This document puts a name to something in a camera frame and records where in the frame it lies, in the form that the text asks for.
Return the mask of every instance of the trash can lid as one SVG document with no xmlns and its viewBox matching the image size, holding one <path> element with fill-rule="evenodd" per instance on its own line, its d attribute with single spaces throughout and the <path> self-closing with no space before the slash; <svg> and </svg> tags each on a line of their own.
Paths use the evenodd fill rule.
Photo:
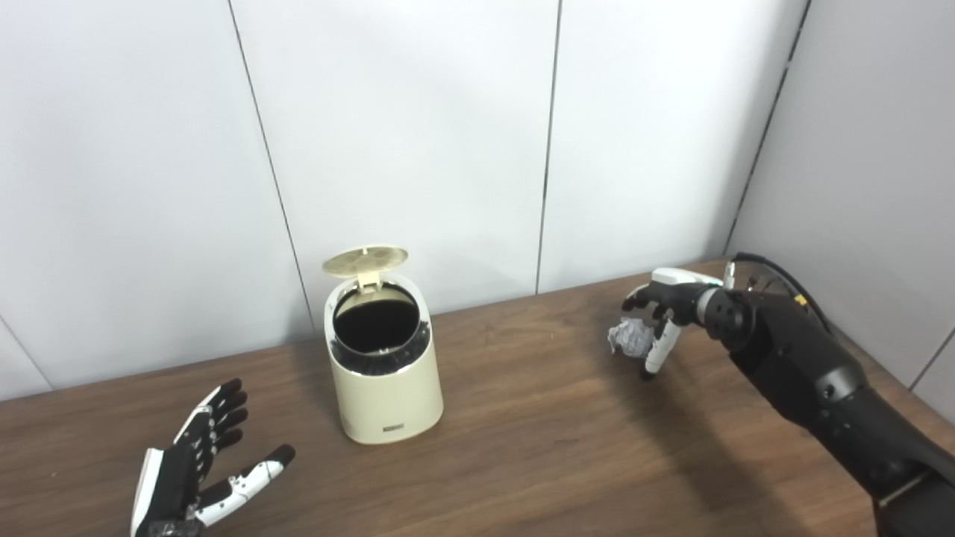
<svg viewBox="0 0 955 537">
<path fill-rule="evenodd" d="M 404 248 L 389 246 L 360 247 L 340 253 L 322 264 L 322 270 L 336 278 L 354 278 L 361 274 L 391 270 L 408 259 Z"/>
</svg>

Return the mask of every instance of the wall seam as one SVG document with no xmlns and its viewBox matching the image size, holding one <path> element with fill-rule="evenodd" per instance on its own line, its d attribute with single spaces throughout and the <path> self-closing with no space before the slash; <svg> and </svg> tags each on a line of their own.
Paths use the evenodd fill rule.
<svg viewBox="0 0 955 537">
<path fill-rule="evenodd" d="M 262 144 L 265 146 L 265 155 L 268 157 L 268 169 L 272 174 L 272 183 L 275 185 L 275 194 L 279 199 L 279 208 L 282 210 L 282 221 L 286 226 L 286 235 L 288 236 L 288 245 L 292 250 L 292 259 L 295 262 L 295 270 L 298 272 L 299 285 L 302 287 L 302 298 L 305 300 L 306 311 L 308 311 L 308 323 L 311 325 L 312 335 L 317 335 L 315 328 L 315 318 L 311 313 L 311 304 L 308 302 L 308 292 L 305 288 L 305 278 L 302 276 L 302 265 L 299 263 L 298 252 L 295 250 L 295 241 L 292 239 L 292 230 L 288 225 L 288 215 L 286 213 L 286 204 L 282 199 L 282 188 L 279 187 L 279 178 L 275 174 L 275 163 L 272 161 L 272 150 L 268 146 L 268 137 L 265 135 L 265 125 L 262 123 L 262 111 L 259 108 L 259 99 L 255 95 L 255 86 L 252 85 L 252 73 L 248 69 L 248 61 L 245 59 L 245 48 L 242 42 L 242 36 L 239 33 L 239 23 L 236 21 L 236 13 L 232 7 L 232 0 L 226 0 L 229 6 L 229 15 L 232 17 L 232 28 L 235 29 L 236 42 L 239 44 L 239 55 L 242 57 L 243 68 L 245 69 L 245 79 L 248 81 L 248 90 L 252 95 L 252 105 L 255 107 L 255 118 L 259 121 L 259 132 L 262 134 Z"/>
<path fill-rule="evenodd" d="M 908 387 L 909 391 L 914 392 L 916 386 L 919 385 L 919 382 L 922 381 L 922 378 L 928 373 L 928 370 L 932 368 L 932 364 L 935 363 L 935 360 L 939 359 L 939 356 L 942 355 L 942 351 L 945 350 L 945 347 L 948 346 L 948 343 L 952 340 L 952 336 L 955 335 L 955 327 L 952 327 L 951 331 L 948 333 L 948 336 L 942 341 L 942 345 L 939 346 L 938 351 L 935 351 L 935 354 L 931 358 L 928 358 L 928 362 L 925 364 L 925 367 L 919 372 L 915 377 L 915 380 L 912 381 L 912 384 Z"/>
<path fill-rule="evenodd" d="M 554 65 L 550 75 L 550 109 L 547 112 L 547 148 L 544 151 L 543 191 L 541 193 L 541 227 L 538 233 L 538 266 L 534 281 L 534 294 L 541 292 L 541 259 L 543 257 L 543 224 L 547 211 L 547 181 L 550 177 L 550 141 L 554 134 L 554 95 L 557 93 L 557 54 L 561 49 L 561 16 L 563 0 L 557 2 L 557 30 L 554 35 Z"/>
<path fill-rule="evenodd" d="M 33 364 L 33 368 L 36 369 L 36 372 L 40 374 L 40 376 L 43 378 L 43 381 L 47 383 L 47 387 L 49 387 L 51 390 L 55 390 L 56 388 L 53 387 L 53 383 L 50 382 L 49 378 L 47 378 L 47 374 L 43 373 L 43 369 L 40 368 L 40 364 L 36 363 L 36 360 L 33 359 L 33 355 L 27 351 L 27 347 L 24 346 L 23 341 L 20 341 L 20 338 L 17 337 L 16 332 L 13 331 L 13 328 L 11 328 L 10 324 L 7 322 L 7 319 L 5 319 L 3 315 L 0 315 L 0 325 L 2 325 L 2 328 L 6 329 L 8 333 L 10 333 L 10 337 L 12 337 L 16 345 L 20 347 L 20 351 L 22 351 L 23 355 L 27 357 L 31 364 Z"/>
<path fill-rule="evenodd" d="M 793 37 L 793 45 L 789 49 L 789 57 L 786 58 L 786 67 L 783 68 L 782 77 L 779 79 L 779 86 L 776 87 L 776 94 L 773 98 L 773 106 L 770 107 L 770 114 L 766 116 L 766 124 L 763 126 L 763 135 L 759 138 L 759 145 L 756 146 L 756 154 L 753 156 L 753 165 L 750 166 L 750 173 L 746 177 L 746 183 L 743 185 L 743 193 L 739 197 L 739 204 L 736 206 L 736 213 L 732 217 L 730 232 L 726 236 L 726 244 L 723 246 L 723 255 L 727 255 L 730 250 L 730 240 L 736 231 L 736 223 L 739 222 L 739 214 L 743 211 L 743 203 L 746 201 L 746 194 L 750 191 L 750 183 L 753 182 L 753 175 L 756 172 L 756 164 L 759 162 L 759 156 L 763 152 L 763 143 L 766 142 L 766 135 L 770 132 L 770 123 L 773 122 L 776 105 L 779 103 L 779 96 L 782 94 L 782 87 L 786 83 L 786 76 L 789 74 L 789 66 L 793 62 L 793 56 L 796 55 L 796 44 L 802 36 L 802 27 L 806 24 L 806 15 L 809 14 L 809 7 L 813 4 L 812 0 L 806 1 L 806 7 L 802 10 L 802 18 L 799 20 L 799 28 L 796 29 L 796 36 Z"/>
</svg>

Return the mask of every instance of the black robotic arm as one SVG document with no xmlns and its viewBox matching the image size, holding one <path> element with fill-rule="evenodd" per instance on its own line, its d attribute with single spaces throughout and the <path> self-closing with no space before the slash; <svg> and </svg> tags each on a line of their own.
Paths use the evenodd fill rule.
<svg viewBox="0 0 955 537">
<path fill-rule="evenodd" d="M 799 302 L 784 294 L 654 282 L 631 294 L 624 309 L 650 303 L 657 304 L 654 316 L 702 326 L 724 345 L 776 411 L 809 431 L 873 498 L 881 535 L 955 535 L 955 458 L 885 402 L 855 358 Z"/>
</svg>

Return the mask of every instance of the open lid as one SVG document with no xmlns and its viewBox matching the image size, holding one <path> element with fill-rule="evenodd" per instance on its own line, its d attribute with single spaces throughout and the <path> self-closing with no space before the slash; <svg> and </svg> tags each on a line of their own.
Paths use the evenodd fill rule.
<svg viewBox="0 0 955 537">
<path fill-rule="evenodd" d="M 381 289 L 378 272 L 391 270 L 408 259 L 408 252 L 399 247 L 360 247 L 340 253 L 322 264 L 322 270 L 336 278 L 358 278 L 361 291 Z"/>
</svg>

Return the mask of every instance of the white wall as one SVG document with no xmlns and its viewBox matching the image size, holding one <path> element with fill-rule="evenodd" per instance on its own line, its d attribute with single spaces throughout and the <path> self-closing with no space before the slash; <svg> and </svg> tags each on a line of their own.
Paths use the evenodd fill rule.
<svg viewBox="0 0 955 537">
<path fill-rule="evenodd" d="M 311 335 L 228 5 L 3 12 L 0 315 L 53 387 Z"/>
<path fill-rule="evenodd" d="M 947 2 L 812 4 L 731 243 L 907 385 L 955 326 L 952 20 Z M 951 417 L 952 360 L 917 390 Z"/>
<path fill-rule="evenodd" d="M 722 253 L 804 4 L 564 0 L 541 291 Z"/>
<path fill-rule="evenodd" d="M 315 323 L 396 244 L 432 311 L 534 293 L 557 0 L 235 0 Z"/>
<path fill-rule="evenodd" d="M 718 253 L 802 2 L 562 5 L 541 290 Z M 535 292 L 558 0 L 233 7 L 0 17 L 0 397 L 312 336 L 368 243 Z"/>
</svg>

